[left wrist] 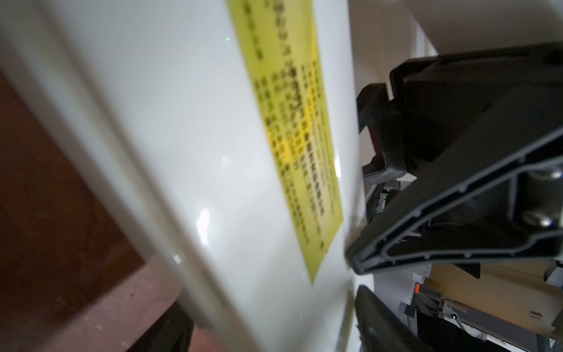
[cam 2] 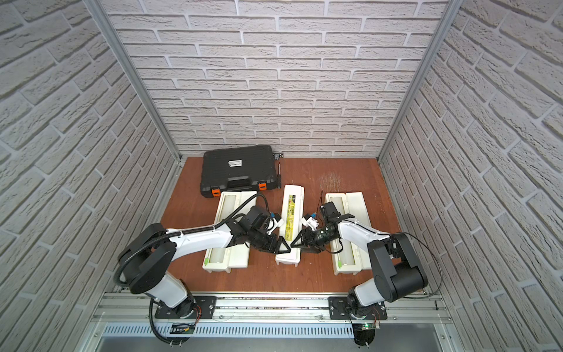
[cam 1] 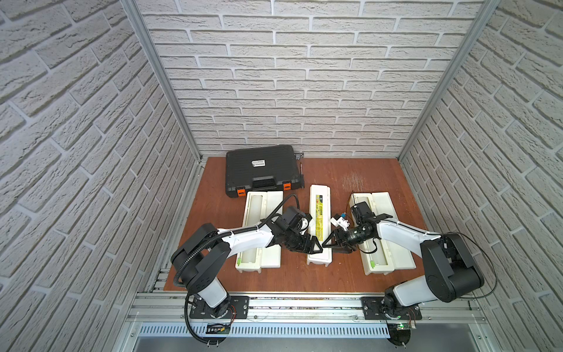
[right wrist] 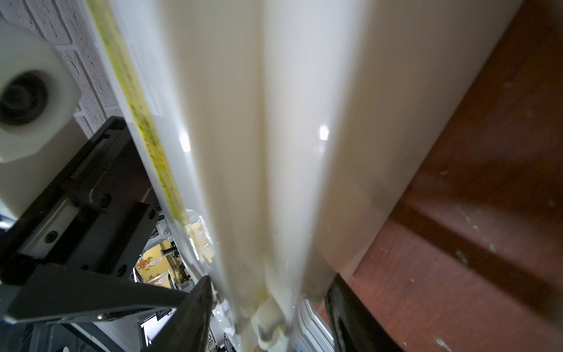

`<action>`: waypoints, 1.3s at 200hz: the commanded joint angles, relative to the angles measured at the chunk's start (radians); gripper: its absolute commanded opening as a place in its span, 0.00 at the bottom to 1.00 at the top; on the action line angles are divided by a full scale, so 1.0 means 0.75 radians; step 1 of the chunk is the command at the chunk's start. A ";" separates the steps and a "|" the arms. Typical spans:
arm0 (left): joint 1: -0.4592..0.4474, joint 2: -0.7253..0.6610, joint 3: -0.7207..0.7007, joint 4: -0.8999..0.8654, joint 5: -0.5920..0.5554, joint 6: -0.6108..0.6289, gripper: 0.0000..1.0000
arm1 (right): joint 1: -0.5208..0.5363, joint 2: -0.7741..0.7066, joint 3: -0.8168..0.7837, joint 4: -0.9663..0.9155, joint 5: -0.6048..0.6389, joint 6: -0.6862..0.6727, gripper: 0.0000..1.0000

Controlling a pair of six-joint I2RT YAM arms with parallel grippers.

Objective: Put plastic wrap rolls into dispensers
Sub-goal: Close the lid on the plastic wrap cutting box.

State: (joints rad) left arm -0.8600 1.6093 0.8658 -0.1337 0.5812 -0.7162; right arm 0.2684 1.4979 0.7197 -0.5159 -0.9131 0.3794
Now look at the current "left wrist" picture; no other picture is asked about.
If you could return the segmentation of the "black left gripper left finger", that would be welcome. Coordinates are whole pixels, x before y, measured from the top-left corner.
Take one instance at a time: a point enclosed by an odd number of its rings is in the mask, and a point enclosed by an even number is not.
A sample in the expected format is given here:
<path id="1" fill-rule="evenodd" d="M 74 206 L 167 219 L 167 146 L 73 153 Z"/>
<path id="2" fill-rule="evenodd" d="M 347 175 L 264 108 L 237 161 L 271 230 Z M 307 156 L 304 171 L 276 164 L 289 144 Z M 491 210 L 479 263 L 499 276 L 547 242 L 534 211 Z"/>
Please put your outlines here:
<path id="1" fill-rule="evenodd" d="M 135 351 L 188 351 L 194 323 L 175 302 L 129 349 Z"/>

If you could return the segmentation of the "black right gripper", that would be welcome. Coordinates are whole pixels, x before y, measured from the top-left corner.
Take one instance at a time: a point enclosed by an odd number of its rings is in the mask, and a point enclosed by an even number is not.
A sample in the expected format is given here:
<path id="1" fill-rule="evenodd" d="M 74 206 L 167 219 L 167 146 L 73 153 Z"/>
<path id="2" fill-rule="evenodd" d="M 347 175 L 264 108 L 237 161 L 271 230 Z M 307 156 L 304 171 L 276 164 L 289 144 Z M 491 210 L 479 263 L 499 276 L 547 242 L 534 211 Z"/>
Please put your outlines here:
<path id="1" fill-rule="evenodd" d="M 410 59 L 356 98 L 375 156 L 366 185 L 417 175 L 508 90 L 562 86 L 562 43 Z M 470 132 L 376 215 L 348 248 L 357 274 L 419 263 L 562 252 L 562 132 Z"/>

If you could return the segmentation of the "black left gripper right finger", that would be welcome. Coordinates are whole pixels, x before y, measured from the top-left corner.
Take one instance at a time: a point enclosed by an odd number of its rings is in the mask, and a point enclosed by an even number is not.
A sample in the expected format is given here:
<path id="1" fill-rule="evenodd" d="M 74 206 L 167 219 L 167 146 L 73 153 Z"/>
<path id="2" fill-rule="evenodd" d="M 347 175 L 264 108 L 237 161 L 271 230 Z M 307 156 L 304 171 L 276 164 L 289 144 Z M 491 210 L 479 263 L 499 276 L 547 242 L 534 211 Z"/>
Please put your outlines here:
<path id="1" fill-rule="evenodd" d="M 431 351 L 366 285 L 356 292 L 355 310 L 361 351 Z"/>

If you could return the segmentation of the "cream dispenser lid with label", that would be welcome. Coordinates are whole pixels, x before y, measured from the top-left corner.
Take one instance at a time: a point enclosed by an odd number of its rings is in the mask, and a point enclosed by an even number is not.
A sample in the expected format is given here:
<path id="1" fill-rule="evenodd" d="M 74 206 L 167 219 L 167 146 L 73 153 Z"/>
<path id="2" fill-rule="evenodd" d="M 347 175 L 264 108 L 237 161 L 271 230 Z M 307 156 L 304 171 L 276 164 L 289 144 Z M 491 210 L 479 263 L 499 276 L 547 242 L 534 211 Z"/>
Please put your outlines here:
<path id="1" fill-rule="evenodd" d="M 3 1 L 1 73 L 211 348 L 360 350 L 346 1 Z"/>

